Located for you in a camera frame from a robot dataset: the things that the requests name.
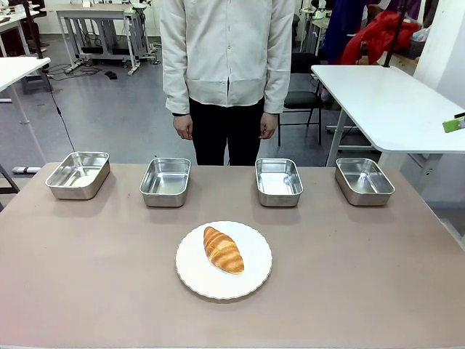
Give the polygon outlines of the person's right hand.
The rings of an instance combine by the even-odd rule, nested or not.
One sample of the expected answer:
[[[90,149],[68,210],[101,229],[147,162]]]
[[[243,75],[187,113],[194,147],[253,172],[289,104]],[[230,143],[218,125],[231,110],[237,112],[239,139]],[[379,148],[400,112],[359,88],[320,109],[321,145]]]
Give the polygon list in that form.
[[[190,114],[174,116],[173,127],[183,140],[193,139],[193,121]]]

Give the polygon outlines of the person's left hand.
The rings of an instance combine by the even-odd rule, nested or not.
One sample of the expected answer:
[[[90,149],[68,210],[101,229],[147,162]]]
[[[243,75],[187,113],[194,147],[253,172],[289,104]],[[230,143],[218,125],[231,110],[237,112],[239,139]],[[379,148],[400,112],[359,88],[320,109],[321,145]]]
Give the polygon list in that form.
[[[278,126],[278,114],[264,112],[260,121],[260,136],[261,140],[270,139]]]

